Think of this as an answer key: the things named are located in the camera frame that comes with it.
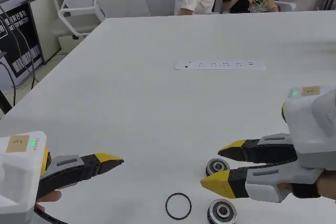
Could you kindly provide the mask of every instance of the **black poster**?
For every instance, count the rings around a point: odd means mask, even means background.
[[[38,38],[34,29],[34,22],[30,15],[29,4],[23,4],[15,9],[9,10],[7,15],[12,19],[15,26],[20,29],[23,35],[26,37],[30,56],[33,58],[34,62],[41,58],[40,46],[38,43]],[[0,51],[7,52],[5,59],[13,71],[15,77],[19,77],[23,72],[26,71],[24,65],[29,67],[32,65],[31,58],[28,53],[28,48],[21,34],[11,25],[9,20],[4,14],[1,16],[5,19],[6,24],[11,31],[15,34],[22,56],[20,57],[17,44],[14,36],[8,31],[5,25],[0,20]]]

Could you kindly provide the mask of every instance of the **table surface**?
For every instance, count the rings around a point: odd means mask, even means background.
[[[173,224],[175,192],[205,224],[220,196],[201,187],[207,162],[235,140],[288,132],[293,86],[333,85],[335,11],[105,20],[0,121],[0,136],[44,131],[53,156],[107,152],[125,163],[63,190],[47,211],[69,223]],[[174,70],[182,60],[262,60],[266,70]],[[241,164],[229,161],[232,168]],[[231,200],[237,224],[334,223],[335,204]],[[180,200],[175,214],[186,211]]]

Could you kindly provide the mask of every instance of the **label sticker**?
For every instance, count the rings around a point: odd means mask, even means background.
[[[320,86],[311,86],[311,87],[303,87],[301,95],[303,97],[307,97],[309,95],[319,95],[320,94]]]
[[[6,153],[25,152],[29,142],[28,135],[11,136],[7,145]]]

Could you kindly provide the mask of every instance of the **barcode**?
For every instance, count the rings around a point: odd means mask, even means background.
[[[30,55],[33,59],[35,59],[40,54],[40,50],[38,49],[37,45],[35,47],[31,48],[29,50],[29,52],[30,52]],[[13,62],[12,66],[15,69],[16,73],[19,73],[30,62],[31,62],[30,56],[29,56],[28,52],[26,52],[24,55],[22,55],[20,58],[18,58],[15,62]]]

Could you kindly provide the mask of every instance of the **person's hand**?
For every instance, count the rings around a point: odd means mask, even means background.
[[[319,195],[336,200],[336,172],[325,171],[316,181]]]
[[[58,201],[62,196],[62,193],[60,191],[52,191],[50,194],[47,194],[46,196],[42,197],[36,203],[39,202],[54,202]],[[45,211],[45,207],[40,206],[39,204],[36,204],[37,208],[39,208],[41,211]]]
[[[270,9],[271,13],[278,13],[279,12],[279,8],[278,6],[274,6]]]

